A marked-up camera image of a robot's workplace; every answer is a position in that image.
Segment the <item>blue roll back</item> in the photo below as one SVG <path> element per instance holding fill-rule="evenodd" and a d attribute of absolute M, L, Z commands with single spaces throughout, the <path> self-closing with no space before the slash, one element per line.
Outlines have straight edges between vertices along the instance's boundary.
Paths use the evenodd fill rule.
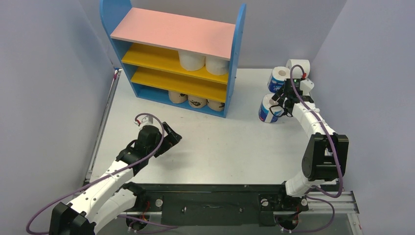
<path fill-rule="evenodd" d="M 268 90 L 272 93 L 276 93 L 284 86 L 285 81 L 288 78 L 290 78 L 290 70 L 287 67 L 273 68 L 267 83 Z"/>

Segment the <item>blue roll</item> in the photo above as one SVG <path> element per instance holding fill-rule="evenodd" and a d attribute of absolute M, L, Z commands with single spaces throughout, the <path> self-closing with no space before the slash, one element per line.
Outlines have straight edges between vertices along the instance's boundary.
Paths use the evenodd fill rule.
<path fill-rule="evenodd" d="M 267 83 L 268 90 L 272 93 L 276 93 L 284 86 L 285 81 L 288 78 L 290 78 L 290 70 L 287 67 L 273 68 Z"/>
<path fill-rule="evenodd" d="M 283 113 L 283 109 L 272 99 L 274 94 L 267 94 L 263 97 L 259 107 L 258 116 L 262 122 L 274 123 Z"/>

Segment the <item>blue roll front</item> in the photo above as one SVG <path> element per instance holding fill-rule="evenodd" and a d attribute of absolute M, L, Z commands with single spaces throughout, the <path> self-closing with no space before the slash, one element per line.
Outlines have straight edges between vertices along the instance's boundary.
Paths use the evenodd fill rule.
<path fill-rule="evenodd" d="M 262 122 L 274 123 L 283 113 L 283 109 L 272 99 L 274 94 L 267 94 L 263 97 L 259 107 L 258 116 Z"/>

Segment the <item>brown cartoon roll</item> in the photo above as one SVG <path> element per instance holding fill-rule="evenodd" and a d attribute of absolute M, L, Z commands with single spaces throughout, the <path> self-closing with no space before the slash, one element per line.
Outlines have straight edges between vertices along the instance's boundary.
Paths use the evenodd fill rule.
<path fill-rule="evenodd" d="M 202 97 L 188 95 L 188 103 L 192 108 L 203 108 L 207 105 L 208 100 Z"/>
<path fill-rule="evenodd" d="M 188 100 L 188 96 L 183 93 L 168 91 L 169 100 L 174 104 L 184 103 Z"/>

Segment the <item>plain white toilet roll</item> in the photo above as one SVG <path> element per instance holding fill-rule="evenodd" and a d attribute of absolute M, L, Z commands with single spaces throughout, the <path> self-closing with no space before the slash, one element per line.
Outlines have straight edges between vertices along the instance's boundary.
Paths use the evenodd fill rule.
<path fill-rule="evenodd" d="M 229 60 L 207 56 L 205 61 L 205 66 L 207 72 L 213 75 L 225 75 L 229 71 Z"/>

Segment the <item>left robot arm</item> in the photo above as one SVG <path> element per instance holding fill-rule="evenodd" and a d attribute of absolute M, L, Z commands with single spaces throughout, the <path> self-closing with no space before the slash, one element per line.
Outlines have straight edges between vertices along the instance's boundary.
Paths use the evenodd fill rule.
<path fill-rule="evenodd" d="M 148 165 L 149 158 L 162 155 L 181 140 L 166 122 L 162 130 L 150 121 L 142 122 L 137 139 L 120 151 L 98 183 L 53 208 L 48 234 L 94 235 L 124 211 L 143 209 L 145 190 L 130 180 Z"/>

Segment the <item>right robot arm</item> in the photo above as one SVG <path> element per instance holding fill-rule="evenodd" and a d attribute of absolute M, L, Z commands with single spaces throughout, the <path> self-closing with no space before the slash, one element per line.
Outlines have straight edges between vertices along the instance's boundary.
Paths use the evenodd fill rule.
<path fill-rule="evenodd" d="M 346 172 L 348 137 L 338 134 L 326 123 L 313 99 L 302 94 L 299 78 L 287 79 L 272 99 L 283 109 L 284 116 L 294 117 L 300 123 L 309 138 L 301 171 L 284 182 L 285 190 L 276 195 L 277 205 L 288 209 L 295 204 L 296 198 L 303 198 L 312 190 L 332 198 L 340 197 Z"/>

